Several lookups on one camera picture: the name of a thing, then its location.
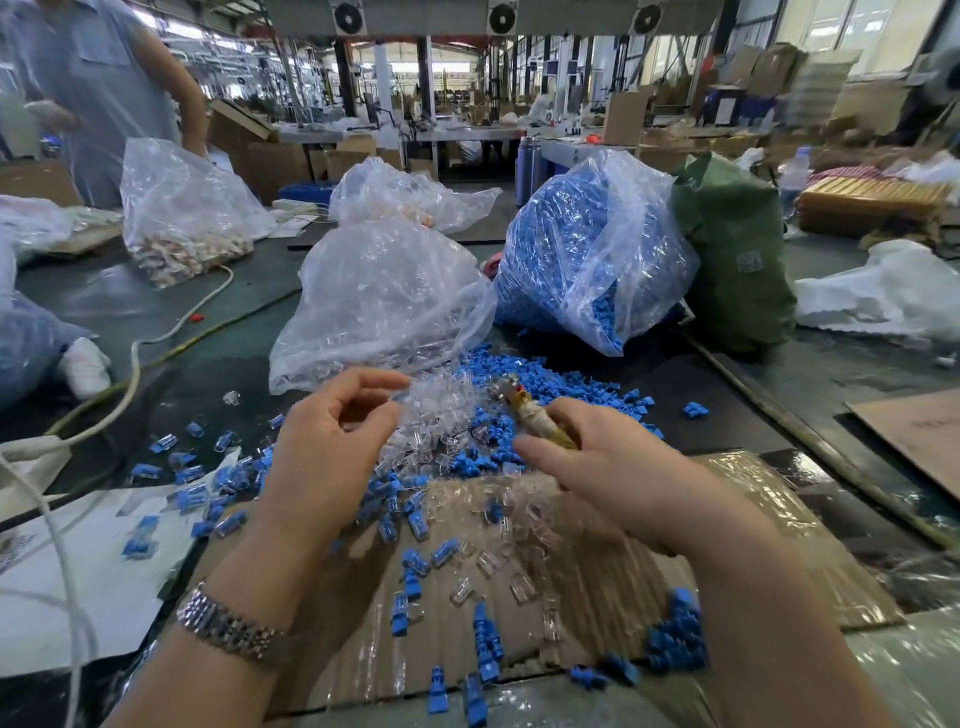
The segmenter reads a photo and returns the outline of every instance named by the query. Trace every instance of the fan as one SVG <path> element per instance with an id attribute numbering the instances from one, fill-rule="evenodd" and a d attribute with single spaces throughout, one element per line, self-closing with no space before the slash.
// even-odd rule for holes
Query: fan
<path id="1" fill-rule="evenodd" d="M 660 25 L 660 19 L 663 17 L 662 5 L 648 5 L 644 8 L 637 7 L 634 13 L 634 22 L 630 26 L 630 35 L 649 36 L 657 26 Z"/>
<path id="2" fill-rule="evenodd" d="M 336 23 L 338 36 L 360 35 L 365 25 L 363 6 L 358 3 L 338 3 L 333 8 L 333 22 Z"/>
<path id="3" fill-rule="evenodd" d="M 487 18 L 487 32 L 491 36 L 506 36 L 516 27 L 517 1 L 496 2 L 488 5 L 490 15 Z"/>

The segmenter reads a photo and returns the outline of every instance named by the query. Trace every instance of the metal watch bracelet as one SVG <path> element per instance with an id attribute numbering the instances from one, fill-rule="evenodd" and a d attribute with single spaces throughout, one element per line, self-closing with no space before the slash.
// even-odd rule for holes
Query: metal watch bracelet
<path id="1" fill-rule="evenodd" d="M 288 639 L 283 632 L 247 621 L 204 594 L 204 582 L 190 593 L 177 610 L 177 622 L 202 642 L 227 654 L 266 667 L 283 662 L 278 650 Z"/>

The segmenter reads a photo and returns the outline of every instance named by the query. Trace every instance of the power cord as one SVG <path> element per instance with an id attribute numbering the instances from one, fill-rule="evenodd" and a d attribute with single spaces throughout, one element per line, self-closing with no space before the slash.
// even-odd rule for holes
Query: power cord
<path id="1" fill-rule="evenodd" d="M 6 471 L 7 475 L 12 478 L 12 481 L 16 483 L 17 487 L 36 502 L 36 507 L 39 509 L 40 515 L 43 517 L 50 531 L 50 537 L 53 540 L 54 549 L 57 552 L 57 559 L 60 562 L 60 575 L 63 578 L 63 590 L 66 594 L 67 618 L 70 627 L 70 693 L 67 701 L 65 728 L 74 728 L 74 723 L 77 720 L 77 712 L 80 708 L 80 681 L 81 670 L 83 668 L 83 658 L 81 657 L 82 615 L 77 593 L 77 584 L 74 579 L 73 570 L 70 568 L 69 558 L 67 557 L 66 545 L 62 536 L 63 532 L 57 528 L 57 525 L 54 523 L 50 503 L 47 502 L 47 498 L 29 478 L 17 472 L 16 468 L 14 468 L 7 459 L 7 455 L 9 453 L 15 453 L 18 456 L 18 460 L 37 460 L 42 455 L 79 445 L 83 441 L 100 434 L 115 423 L 130 406 L 136 394 L 137 387 L 140 384 L 140 347 L 143 345 L 161 344 L 176 336 L 193 314 L 223 293 L 227 287 L 233 283 L 233 271 L 225 265 L 218 267 L 223 268 L 229 276 L 223 285 L 205 296 L 199 303 L 187 311 L 187 313 L 183 315 L 183 318 L 178 321 L 177 325 L 167 331 L 167 333 L 156 339 L 137 340 L 133 342 L 130 350 L 132 376 L 127 386 L 127 392 L 124 398 L 120 400 L 120 403 L 117 404 L 113 411 L 101 422 L 66 440 L 54 440 L 51 437 L 45 436 L 27 440 L 17 440 L 12 443 L 4 443 L 0 446 L 0 470 Z"/>

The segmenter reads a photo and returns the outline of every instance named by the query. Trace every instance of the bottle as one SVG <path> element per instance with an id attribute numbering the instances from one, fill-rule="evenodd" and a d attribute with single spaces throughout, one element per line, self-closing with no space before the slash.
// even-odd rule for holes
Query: bottle
<path id="1" fill-rule="evenodd" d="M 790 220 L 796 212 L 797 198 L 810 184 L 810 148 L 801 147 L 797 155 L 783 165 L 780 175 L 780 203 L 783 219 Z"/>

